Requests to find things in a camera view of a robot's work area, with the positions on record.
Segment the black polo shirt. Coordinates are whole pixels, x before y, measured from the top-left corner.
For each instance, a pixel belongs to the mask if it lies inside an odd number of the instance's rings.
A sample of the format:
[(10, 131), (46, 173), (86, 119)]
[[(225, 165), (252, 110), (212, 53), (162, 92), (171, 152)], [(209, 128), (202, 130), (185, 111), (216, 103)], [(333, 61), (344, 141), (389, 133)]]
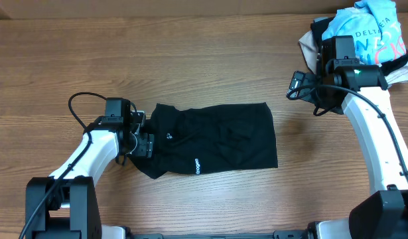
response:
[(273, 116), (265, 103), (183, 111), (157, 104), (145, 132), (155, 137), (153, 153), (131, 161), (152, 179), (166, 172), (202, 175), (278, 166)]

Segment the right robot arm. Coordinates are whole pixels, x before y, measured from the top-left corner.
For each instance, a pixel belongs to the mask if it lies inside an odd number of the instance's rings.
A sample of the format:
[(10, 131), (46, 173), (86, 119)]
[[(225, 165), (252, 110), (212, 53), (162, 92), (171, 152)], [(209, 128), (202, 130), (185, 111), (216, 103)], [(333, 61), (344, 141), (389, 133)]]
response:
[(293, 74), (287, 98), (314, 104), (316, 116), (335, 112), (350, 120), (370, 195), (346, 218), (311, 222), (301, 238), (408, 238), (408, 148), (381, 68), (360, 64), (351, 36), (324, 40), (317, 61), (316, 74)]

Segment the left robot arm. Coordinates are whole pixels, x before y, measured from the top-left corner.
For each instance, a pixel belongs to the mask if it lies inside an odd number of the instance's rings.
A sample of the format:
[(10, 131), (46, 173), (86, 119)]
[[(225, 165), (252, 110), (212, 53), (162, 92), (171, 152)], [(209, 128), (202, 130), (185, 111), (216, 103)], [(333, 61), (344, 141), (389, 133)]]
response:
[(95, 186), (112, 162), (150, 159), (154, 136), (144, 132), (145, 112), (123, 98), (106, 98), (105, 112), (84, 126), (82, 141), (68, 160), (26, 187), (21, 238), (132, 238), (126, 226), (103, 225)]

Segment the black folded garment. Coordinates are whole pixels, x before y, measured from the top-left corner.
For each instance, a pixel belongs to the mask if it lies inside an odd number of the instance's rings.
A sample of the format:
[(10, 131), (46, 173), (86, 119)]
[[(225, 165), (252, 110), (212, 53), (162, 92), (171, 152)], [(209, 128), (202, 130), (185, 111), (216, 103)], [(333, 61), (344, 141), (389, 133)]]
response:
[[(315, 60), (320, 58), (321, 47), (322, 47), (322, 34), (328, 28), (329, 23), (333, 20), (333, 17), (319, 17), (310, 24), (309, 33), (312, 34), (311, 39), (315, 47)], [(381, 69), (384, 76), (389, 76), (396, 70), (405, 68), (408, 65), (408, 51), (400, 56), (398, 59), (386, 61), (381, 63)]]

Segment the light blue printed t-shirt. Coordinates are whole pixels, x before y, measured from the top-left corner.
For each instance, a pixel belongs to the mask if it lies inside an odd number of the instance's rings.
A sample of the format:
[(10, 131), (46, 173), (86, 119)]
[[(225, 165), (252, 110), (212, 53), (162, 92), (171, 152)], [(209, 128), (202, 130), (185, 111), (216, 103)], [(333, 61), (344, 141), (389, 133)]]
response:
[(393, 61), (407, 53), (392, 0), (363, 0), (340, 9), (322, 34), (322, 40), (351, 36), (363, 64)]

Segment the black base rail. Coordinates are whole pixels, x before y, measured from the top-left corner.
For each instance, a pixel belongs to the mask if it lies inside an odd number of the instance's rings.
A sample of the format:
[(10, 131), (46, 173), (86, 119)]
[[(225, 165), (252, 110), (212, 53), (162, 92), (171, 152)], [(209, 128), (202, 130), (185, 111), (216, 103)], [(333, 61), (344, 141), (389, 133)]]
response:
[(189, 234), (189, 235), (162, 235), (162, 234), (127, 234), (127, 239), (305, 239), (304, 230), (276, 230), (272, 233), (251, 234)]

